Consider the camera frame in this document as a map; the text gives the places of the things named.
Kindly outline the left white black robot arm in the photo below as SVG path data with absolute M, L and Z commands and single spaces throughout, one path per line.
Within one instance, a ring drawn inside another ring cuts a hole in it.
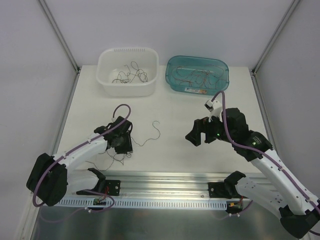
M 78 167 L 90 158 L 114 149 L 116 154 L 133 152 L 131 131 L 133 124 L 122 116 L 106 126 L 97 127 L 79 146 L 73 149 L 37 157 L 26 187 L 42 202 L 51 207 L 65 195 L 105 194 L 111 187 L 104 174 L 93 167 Z

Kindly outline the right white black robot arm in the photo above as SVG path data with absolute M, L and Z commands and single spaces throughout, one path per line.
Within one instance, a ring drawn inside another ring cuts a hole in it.
M 249 198 L 270 211 L 293 237 L 302 239 L 320 221 L 320 200 L 307 190 L 281 161 L 264 135 L 249 129 L 245 115 L 238 108 L 228 108 L 221 116 L 204 117 L 193 122 L 185 136 L 194 146 L 215 140 L 230 143 L 237 154 L 259 169 L 276 188 L 272 192 L 258 186 L 240 171 L 223 182 L 209 184 L 209 189 L 221 198 Z

